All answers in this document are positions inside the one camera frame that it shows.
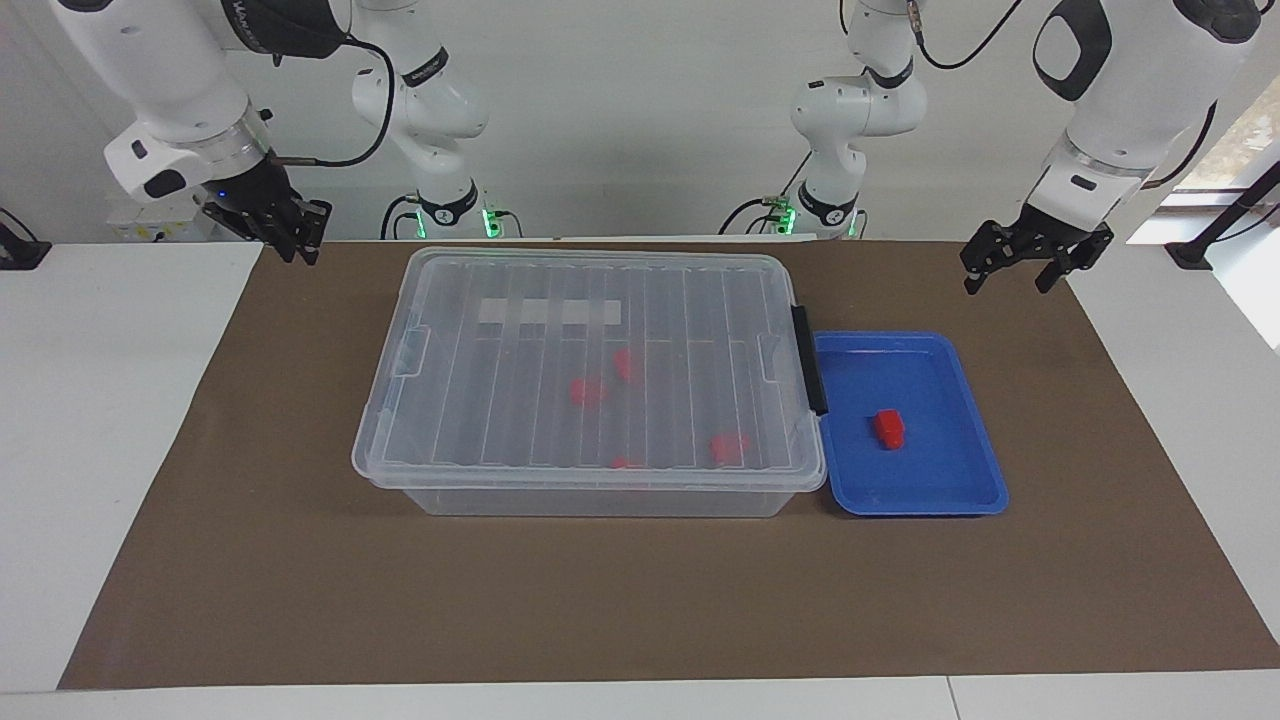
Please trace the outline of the black clamp stand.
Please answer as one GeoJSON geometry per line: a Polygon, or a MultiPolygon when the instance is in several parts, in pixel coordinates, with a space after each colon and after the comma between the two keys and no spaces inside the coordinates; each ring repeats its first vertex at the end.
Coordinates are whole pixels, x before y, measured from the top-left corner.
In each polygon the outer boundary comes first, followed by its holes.
{"type": "Polygon", "coordinates": [[[1183,270],[1211,272],[1213,266],[1207,252],[1213,245],[1248,234],[1280,211],[1280,200],[1268,201],[1277,188],[1280,159],[1272,161],[1198,234],[1189,241],[1166,243],[1165,251],[1183,270]]]}

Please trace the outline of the brown table mat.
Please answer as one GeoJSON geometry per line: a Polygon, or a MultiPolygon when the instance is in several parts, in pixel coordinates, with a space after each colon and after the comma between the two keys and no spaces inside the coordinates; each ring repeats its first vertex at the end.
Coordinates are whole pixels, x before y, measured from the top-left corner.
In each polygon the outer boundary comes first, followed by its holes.
{"type": "Polygon", "coordinates": [[[978,519],[434,518],[349,456],[411,243],[256,261],[63,689],[1280,669],[1066,284],[943,243],[777,243],[819,329],[954,342],[978,519]]]}

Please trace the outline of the white power box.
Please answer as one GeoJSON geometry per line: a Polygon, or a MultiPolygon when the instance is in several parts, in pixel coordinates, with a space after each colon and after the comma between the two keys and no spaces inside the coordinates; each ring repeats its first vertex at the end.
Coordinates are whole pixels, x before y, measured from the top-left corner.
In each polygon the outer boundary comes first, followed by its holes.
{"type": "Polygon", "coordinates": [[[108,214],[106,224],[122,242],[205,242],[212,232],[212,222],[191,201],[119,204],[108,214]]]}

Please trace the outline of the blue plastic tray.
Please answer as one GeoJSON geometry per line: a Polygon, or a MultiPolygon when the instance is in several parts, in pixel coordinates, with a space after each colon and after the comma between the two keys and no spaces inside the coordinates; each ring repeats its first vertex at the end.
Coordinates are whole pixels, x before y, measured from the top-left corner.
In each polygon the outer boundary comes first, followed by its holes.
{"type": "Polygon", "coordinates": [[[868,518],[978,518],[1002,512],[1009,489],[954,345],[915,331],[822,331],[818,363],[828,486],[868,518]],[[872,418],[896,409],[906,443],[888,451],[872,418]]]}

